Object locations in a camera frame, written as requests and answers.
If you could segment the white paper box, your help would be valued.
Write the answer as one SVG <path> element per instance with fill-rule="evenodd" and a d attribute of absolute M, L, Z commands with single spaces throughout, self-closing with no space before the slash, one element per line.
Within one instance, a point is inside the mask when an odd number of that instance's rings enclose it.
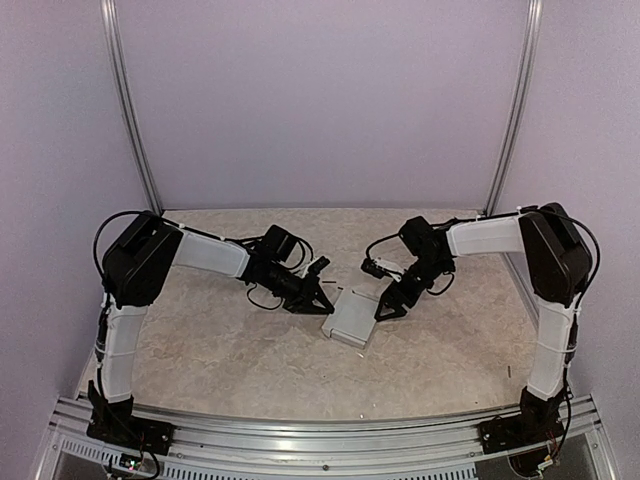
<path fill-rule="evenodd" d="M 378 302 L 352 289 L 342 289 L 334 312 L 327 316 L 321 330 L 332 340 L 364 350 L 371 339 Z"/>

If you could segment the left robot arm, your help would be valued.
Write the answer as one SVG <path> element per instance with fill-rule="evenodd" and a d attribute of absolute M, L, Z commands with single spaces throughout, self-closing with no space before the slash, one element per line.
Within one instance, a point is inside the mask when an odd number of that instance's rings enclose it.
<path fill-rule="evenodd" d="M 310 244 L 272 225 L 255 237 L 232 239 L 170 221 L 150 211 L 132 222 L 94 263 L 104 289 L 95 343 L 95 377 L 88 394 L 102 430 L 121 445 L 140 434 L 132 372 L 139 333 L 149 307 L 174 266 L 201 270 L 260 286 L 280 308 L 298 315 L 330 315 L 334 306 L 320 284 L 328 266 Z"/>

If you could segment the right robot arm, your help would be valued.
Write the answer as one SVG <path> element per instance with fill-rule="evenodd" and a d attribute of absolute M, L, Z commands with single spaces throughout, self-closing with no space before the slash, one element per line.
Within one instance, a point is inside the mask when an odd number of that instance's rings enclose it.
<path fill-rule="evenodd" d="M 577 227 L 558 203 L 436 224 L 417 216 L 395 235 L 415 259 L 408 268 L 371 254 L 361 264 L 363 272 L 391 280 L 374 314 L 381 322 L 405 316 L 423 293 L 434 292 L 439 277 L 454 277 L 458 258 L 524 255 L 537 304 L 538 337 L 532 371 L 521 396 L 520 407 L 525 411 L 511 423 L 512 436 L 523 444 L 535 442 L 549 429 L 551 418 L 546 409 L 563 400 L 577 348 L 580 304 L 594 272 L 593 257 Z"/>

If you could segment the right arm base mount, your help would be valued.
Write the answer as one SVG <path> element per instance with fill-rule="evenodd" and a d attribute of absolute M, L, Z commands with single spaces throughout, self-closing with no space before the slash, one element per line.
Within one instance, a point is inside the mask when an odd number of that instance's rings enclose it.
<path fill-rule="evenodd" d="M 523 416 L 518 414 L 510 417 L 496 416 L 481 422 L 478 435 L 484 454 L 493 454 L 517 449 L 560 438 L 564 434 L 564 427 L 560 420 L 551 421 L 542 427 L 527 425 Z"/>

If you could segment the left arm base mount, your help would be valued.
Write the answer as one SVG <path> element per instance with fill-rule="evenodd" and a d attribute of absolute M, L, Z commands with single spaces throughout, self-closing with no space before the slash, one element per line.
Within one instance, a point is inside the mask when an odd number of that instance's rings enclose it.
<path fill-rule="evenodd" d="M 156 455 L 167 455 L 172 444 L 175 427 L 168 422 L 139 417 L 92 418 L 87 428 L 90 438 L 105 443 L 141 450 Z"/>

